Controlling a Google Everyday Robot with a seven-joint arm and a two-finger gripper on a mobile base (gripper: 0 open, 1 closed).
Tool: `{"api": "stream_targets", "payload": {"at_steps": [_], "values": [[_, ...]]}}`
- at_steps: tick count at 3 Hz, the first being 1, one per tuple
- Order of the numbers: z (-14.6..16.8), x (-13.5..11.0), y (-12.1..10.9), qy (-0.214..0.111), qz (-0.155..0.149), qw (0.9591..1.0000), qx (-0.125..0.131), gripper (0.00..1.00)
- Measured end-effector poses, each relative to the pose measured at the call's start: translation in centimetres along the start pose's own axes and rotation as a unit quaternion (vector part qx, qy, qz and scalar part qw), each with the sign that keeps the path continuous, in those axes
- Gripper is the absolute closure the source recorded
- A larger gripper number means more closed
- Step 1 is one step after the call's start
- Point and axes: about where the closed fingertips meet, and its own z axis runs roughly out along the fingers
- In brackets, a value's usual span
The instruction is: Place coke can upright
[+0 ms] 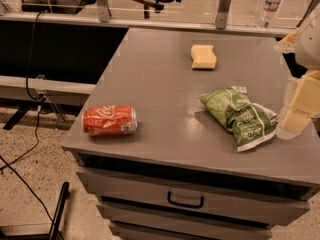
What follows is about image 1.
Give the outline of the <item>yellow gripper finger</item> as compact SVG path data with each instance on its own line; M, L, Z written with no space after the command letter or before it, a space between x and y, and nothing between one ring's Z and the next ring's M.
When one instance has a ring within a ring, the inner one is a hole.
M296 39L298 30L291 31L288 35L276 43L274 49L281 53L294 53L296 51Z
M301 78L289 82L283 109L280 128L300 134L320 113L320 70L310 69Z

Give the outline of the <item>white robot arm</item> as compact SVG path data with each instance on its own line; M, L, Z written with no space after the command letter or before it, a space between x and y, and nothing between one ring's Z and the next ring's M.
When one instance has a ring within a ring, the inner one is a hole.
M320 113L320 5L274 49L293 53L296 63L307 69L299 79L288 81L276 128L280 139L293 139Z

